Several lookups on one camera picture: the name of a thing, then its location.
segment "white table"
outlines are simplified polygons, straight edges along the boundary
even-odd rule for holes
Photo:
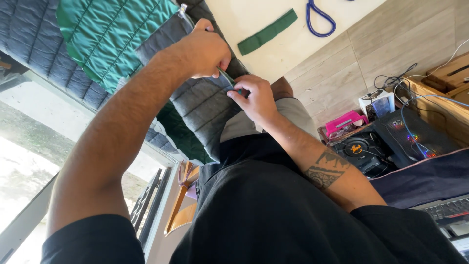
[[[318,38],[306,25],[307,0],[205,0],[228,44],[246,68],[271,83],[324,47],[386,0],[315,0],[337,23],[332,36]],[[238,43],[265,28],[293,8],[298,19],[273,40],[245,56]],[[311,10],[313,28],[330,31],[330,24]]]

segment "window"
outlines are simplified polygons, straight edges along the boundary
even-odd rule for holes
[[[94,116],[61,93],[36,82],[25,82],[0,93],[0,233],[60,170]],[[164,170],[147,153],[140,151],[123,176],[129,211],[158,169]],[[8,264],[39,263],[46,222],[47,216]]]

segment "tiled floor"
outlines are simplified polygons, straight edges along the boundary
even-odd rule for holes
[[[388,0],[285,75],[316,125],[358,109],[378,75],[423,75],[469,39],[469,0]],[[469,51],[469,42],[458,51]]]

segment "sleeve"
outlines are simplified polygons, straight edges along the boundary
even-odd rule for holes
[[[41,264],[144,264],[131,222],[119,215],[98,215],[71,223],[42,246]]]
[[[425,212],[370,205],[350,212],[402,263],[465,263]]]

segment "scissors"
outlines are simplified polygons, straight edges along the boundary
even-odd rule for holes
[[[308,0],[308,1],[309,2],[306,4],[306,23],[308,24],[308,28],[310,29],[311,33],[313,33],[313,35],[317,37],[320,37],[320,38],[329,37],[330,35],[334,33],[335,29],[337,28],[337,24],[335,23],[335,21],[332,19],[330,15],[324,13],[321,9],[319,9],[314,4],[314,0]],[[322,16],[323,18],[325,18],[327,21],[331,23],[332,25],[331,31],[329,31],[326,34],[321,34],[313,29],[313,26],[311,25],[311,9],[313,9],[314,12],[318,13],[320,16]]]

